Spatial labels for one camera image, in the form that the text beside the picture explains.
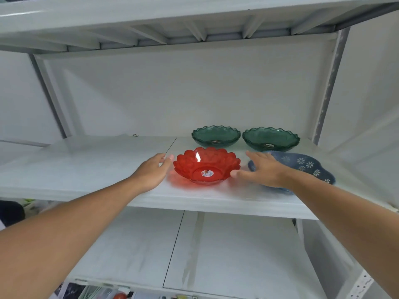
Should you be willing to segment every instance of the sticker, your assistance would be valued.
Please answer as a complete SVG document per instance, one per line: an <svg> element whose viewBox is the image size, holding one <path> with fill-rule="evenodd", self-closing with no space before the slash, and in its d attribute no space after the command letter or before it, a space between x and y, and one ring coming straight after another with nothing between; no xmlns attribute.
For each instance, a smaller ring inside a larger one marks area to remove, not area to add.
<svg viewBox="0 0 399 299"><path fill-rule="evenodd" d="M213 171L211 170L204 170L201 172L201 175L204 177L211 177L213 175Z"/></svg>

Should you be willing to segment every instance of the red object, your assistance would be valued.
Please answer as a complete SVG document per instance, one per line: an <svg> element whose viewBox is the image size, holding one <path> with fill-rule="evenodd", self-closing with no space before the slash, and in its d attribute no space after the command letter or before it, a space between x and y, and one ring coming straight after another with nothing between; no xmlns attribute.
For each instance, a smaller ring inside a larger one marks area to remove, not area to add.
<svg viewBox="0 0 399 299"><path fill-rule="evenodd" d="M124 293L119 293L114 296L114 299L127 299L127 296Z"/></svg>
<svg viewBox="0 0 399 299"><path fill-rule="evenodd" d="M177 156L175 171L197 184L211 185L230 177L232 170L240 169L239 158L226 149L196 148Z"/></svg>

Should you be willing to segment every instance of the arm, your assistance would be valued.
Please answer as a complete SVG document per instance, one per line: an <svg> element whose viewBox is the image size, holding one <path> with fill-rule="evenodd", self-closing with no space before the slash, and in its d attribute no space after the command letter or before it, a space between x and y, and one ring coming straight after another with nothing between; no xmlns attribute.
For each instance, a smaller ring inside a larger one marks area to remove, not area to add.
<svg viewBox="0 0 399 299"><path fill-rule="evenodd" d="M164 157L157 154L123 181L0 231L1 297L48 298L122 209L161 183L173 159Z"/></svg>
<svg viewBox="0 0 399 299"><path fill-rule="evenodd" d="M293 191L377 283L392 298L399 298L398 214L291 169L271 154L247 152L247 155L257 170L233 170L232 177Z"/></svg>

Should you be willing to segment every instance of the dish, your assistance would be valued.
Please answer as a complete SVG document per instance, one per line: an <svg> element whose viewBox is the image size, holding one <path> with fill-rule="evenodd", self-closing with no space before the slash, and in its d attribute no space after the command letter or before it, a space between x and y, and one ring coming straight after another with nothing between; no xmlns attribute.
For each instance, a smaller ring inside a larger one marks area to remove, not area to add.
<svg viewBox="0 0 399 299"><path fill-rule="evenodd" d="M179 175L192 182L211 185L229 178L232 170L240 169L240 162L233 152L225 149L198 147L178 155L173 165Z"/></svg>
<svg viewBox="0 0 399 299"><path fill-rule="evenodd" d="M305 154L287 153L281 151L269 151L267 153L270 153L278 162L290 168L312 174L318 179L325 181L331 185L335 184L336 182L334 175L332 175L332 173L324 169L320 164L320 162L311 156ZM248 168L252 172L256 170L253 161L248 162ZM291 192L286 188L279 188L279 189Z"/></svg>
<svg viewBox="0 0 399 299"><path fill-rule="evenodd" d="M194 130L191 136L203 147L226 148L238 141L241 132L232 127L210 126Z"/></svg>
<svg viewBox="0 0 399 299"><path fill-rule="evenodd" d="M259 127L246 130L243 139L251 148L263 151L288 151L299 144L300 137L281 128Z"/></svg>

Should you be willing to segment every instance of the white flower pattern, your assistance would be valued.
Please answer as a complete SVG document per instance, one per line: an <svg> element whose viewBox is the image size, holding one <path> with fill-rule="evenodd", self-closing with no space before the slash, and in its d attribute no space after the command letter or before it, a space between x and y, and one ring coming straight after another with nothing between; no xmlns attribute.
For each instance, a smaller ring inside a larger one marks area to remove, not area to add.
<svg viewBox="0 0 399 299"><path fill-rule="evenodd" d="M285 163L287 163L287 162L290 161L290 158L289 158L288 156L283 156L283 157L281 158L281 160L284 161Z"/></svg>

